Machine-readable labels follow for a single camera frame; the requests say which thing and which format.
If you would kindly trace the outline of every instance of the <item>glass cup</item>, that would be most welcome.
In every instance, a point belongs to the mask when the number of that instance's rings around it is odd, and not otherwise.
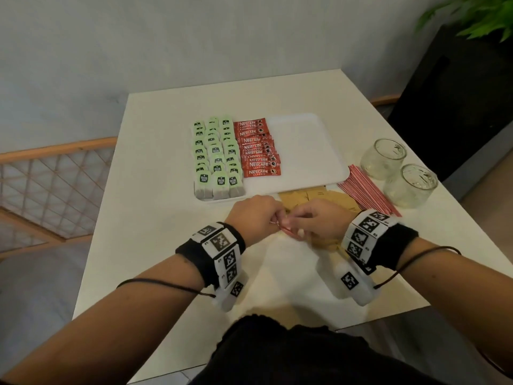
[[[386,180],[397,173],[406,157],[404,146],[392,139],[378,139],[363,154],[360,167],[368,176]]]
[[[426,202],[437,186],[435,173],[425,167],[409,164],[386,181],[383,193],[399,207],[416,208]]]

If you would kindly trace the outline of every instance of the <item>gray floor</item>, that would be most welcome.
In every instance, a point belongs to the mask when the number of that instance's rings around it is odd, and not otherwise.
[[[89,244],[67,245],[0,263],[0,375],[71,320],[88,250]],[[377,351],[450,384],[499,383],[468,343],[431,308],[344,332],[363,336]],[[182,385],[201,369],[139,384]]]

